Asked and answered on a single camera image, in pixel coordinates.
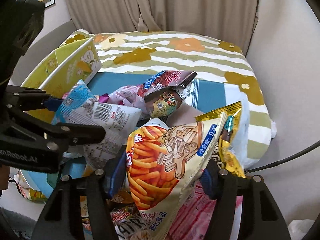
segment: metal bolt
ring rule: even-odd
[[[221,169],[221,170],[219,171],[219,173],[220,173],[221,175],[227,175],[227,174],[228,174],[228,171],[227,171],[226,169]]]
[[[64,175],[61,178],[62,181],[68,181],[69,179],[70,179],[69,175]]]
[[[94,174],[101,176],[104,173],[103,169],[97,169]]]
[[[47,148],[52,151],[58,150],[59,146],[55,142],[48,142]]]
[[[66,131],[66,132],[70,132],[70,128],[67,127],[67,126],[62,126],[61,129]]]
[[[255,175],[255,176],[253,176],[253,180],[256,182],[260,182],[261,178],[259,176]]]

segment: black cable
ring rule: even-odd
[[[270,163],[268,165],[265,165],[265,166],[262,166],[262,167],[259,167],[259,168],[255,168],[255,169],[251,169],[251,170],[248,170],[246,171],[246,173],[251,173],[251,172],[256,172],[256,171],[262,171],[262,170],[265,170],[265,169],[269,169],[269,168],[273,168],[273,167],[276,167],[276,166],[279,166],[280,164],[283,164],[283,163],[286,163],[286,162],[289,162],[289,161],[292,161],[302,155],[305,155],[306,153],[308,152],[311,152],[312,150],[318,148],[320,146],[320,141],[317,141],[316,143],[314,143],[313,145],[309,146],[308,148],[290,156],[290,157],[287,157],[283,160],[280,160],[280,161],[276,161],[274,163]]]

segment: snack package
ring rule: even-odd
[[[63,100],[52,124],[58,122],[101,125],[106,136],[99,144],[83,146],[87,167],[85,174],[103,168],[106,161],[116,157],[119,149],[134,130],[141,110],[99,103],[85,84],[78,84]]]
[[[169,88],[161,95],[145,102],[148,113],[151,117],[167,116],[174,112],[186,100],[191,83],[186,87]]]
[[[130,134],[131,196],[153,240],[163,240],[179,207],[206,167],[227,115],[169,129],[158,118]]]
[[[134,204],[120,209],[116,208],[110,212],[110,215],[120,240],[152,240],[147,226]],[[83,218],[82,225],[85,239],[93,240],[89,218]]]
[[[107,103],[109,100],[109,95],[108,94],[104,94],[102,96],[96,96],[96,98],[98,99],[98,101],[100,103]]]
[[[240,123],[241,109],[241,102],[236,102],[229,106],[224,106],[206,114],[197,116],[196,120],[198,122],[209,120],[216,118],[221,112],[227,113],[228,119],[224,124],[222,132],[219,136],[219,141],[214,148],[211,158],[215,160],[221,169],[226,169],[238,177],[245,178],[244,169],[237,160],[231,145]]]
[[[167,239],[194,240],[203,239],[215,205],[203,191],[201,183],[197,181],[194,192],[190,194],[170,227]],[[237,196],[236,210],[230,240],[238,239],[241,221],[242,196]]]
[[[108,95],[108,103],[123,106],[133,106],[133,102],[137,97],[139,87],[140,86],[120,87]]]
[[[167,116],[175,111],[190,91],[194,71],[161,71],[140,85],[135,107],[144,106],[151,117]]]

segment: beige curtain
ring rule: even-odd
[[[66,0],[77,28],[92,33],[170,30],[238,45],[244,54],[258,0]]]

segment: striped bedding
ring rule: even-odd
[[[61,46],[87,37],[95,41],[102,63],[99,72],[103,72],[97,76],[100,86],[104,81],[105,93],[112,92],[105,86],[111,79],[119,80],[112,88],[115,90],[126,79],[138,84],[161,70],[196,71],[198,76],[186,102],[207,112],[241,100],[241,128],[234,139],[236,156],[247,168],[266,152],[271,140],[270,117],[254,72],[236,45],[192,33],[90,34],[80,29]]]

